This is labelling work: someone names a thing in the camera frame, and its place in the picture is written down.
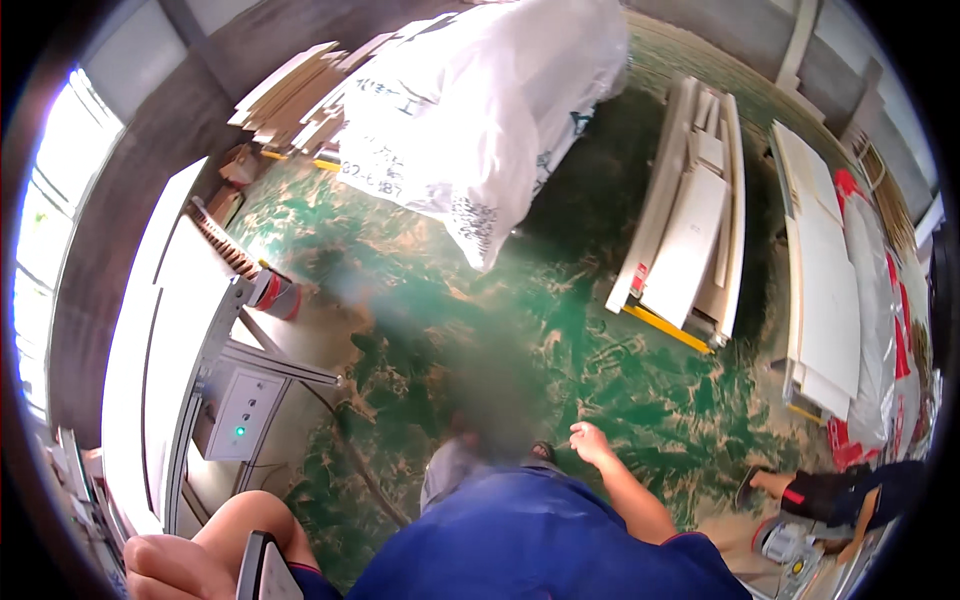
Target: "finger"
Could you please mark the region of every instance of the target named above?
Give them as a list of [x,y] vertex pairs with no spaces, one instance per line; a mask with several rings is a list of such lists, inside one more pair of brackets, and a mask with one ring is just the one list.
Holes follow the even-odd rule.
[[210,597],[232,577],[198,544],[177,536],[139,536],[124,547],[127,570],[187,594]]
[[133,600],[199,600],[193,594],[136,572],[127,573],[127,592]]

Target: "cable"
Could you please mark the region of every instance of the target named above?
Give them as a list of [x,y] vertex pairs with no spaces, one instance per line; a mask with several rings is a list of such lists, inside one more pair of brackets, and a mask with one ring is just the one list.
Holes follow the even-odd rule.
[[396,523],[397,527],[406,527],[410,524],[410,521],[407,520],[406,516],[402,516],[396,511],[396,509],[390,504],[390,501],[387,500],[387,497],[383,495],[383,492],[380,490],[379,486],[376,485],[376,482],[373,481],[373,478],[370,476],[370,473],[367,472],[367,467],[363,464],[363,459],[360,458],[360,453],[357,452],[357,449],[353,447],[353,444],[349,442],[347,436],[344,435],[342,428],[340,427],[340,422],[337,420],[337,413],[333,410],[333,407],[330,406],[330,403],[326,401],[326,398],[320,395],[316,390],[308,386],[304,382],[300,382],[310,394],[313,394],[317,397],[317,400],[323,403],[326,407],[326,410],[330,411],[330,416],[333,417],[333,432],[334,435],[339,441],[344,445],[344,449],[347,451],[347,458],[353,464],[353,468],[357,471],[360,477],[363,478],[364,483],[367,485],[367,489],[370,490],[370,493],[373,494],[373,499],[376,500],[376,503],[380,505],[380,509],[383,510],[387,516]]

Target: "white board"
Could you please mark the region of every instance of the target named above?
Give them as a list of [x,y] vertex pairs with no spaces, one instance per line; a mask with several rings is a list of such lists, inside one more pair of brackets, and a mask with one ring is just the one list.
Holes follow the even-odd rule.
[[684,180],[640,297],[677,328],[684,326],[700,289],[729,193],[727,183],[702,164],[684,173]]
[[838,250],[822,228],[809,218],[797,219],[803,263],[799,358],[808,369],[856,397],[860,376],[856,274],[846,248]]

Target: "red stripe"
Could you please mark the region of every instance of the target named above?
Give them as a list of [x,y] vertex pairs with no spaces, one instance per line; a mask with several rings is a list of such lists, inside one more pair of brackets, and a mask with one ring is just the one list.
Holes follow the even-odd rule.
[[783,497],[786,498],[787,500],[790,500],[794,504],[803,504],[805,500],[805,498],[801,494],[796,493],[793,490],[784,490]]
[[292,566],[293,568],[305,568],[307,570],[314,571],[315,573],[320,573],[320,570],[316,566],[310,566],[309,564],[287,563],[287,566]]
[[751,548],[751,549],[753,549],[754,544],[756,543],[756,536],[759,536],[759,535],[760,535],[760,530],[763,529],[763,526],[764,526],[764,525],[766,525],[767,523],[769,523],[769,522],[772,521],[772,520],[774,520],[774,518],[771,516],[770,518],[763,519],[763,520],[760,522],[760,526],[756,528],[756,531],[754,531],[754,536],[753,536],[752,538],[750,538],[750,548]]
[[679,538],[680,536],[704,536],[705,537],[706,534],[702,534],[699,531],[682,531],[679,534],[674,534],[670,536],[668,539],[662,541],[660,545],[664,545],[665,543],[670,543],[671,541],[675,540],[676,538]]

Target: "red label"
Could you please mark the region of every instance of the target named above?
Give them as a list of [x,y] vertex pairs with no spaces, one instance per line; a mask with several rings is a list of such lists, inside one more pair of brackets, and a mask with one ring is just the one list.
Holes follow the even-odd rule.
[[643,290],[643,281],[647,278],[647,266],[642,262],[636,264],[634,281],[630,284],[630,291],[639,294]]

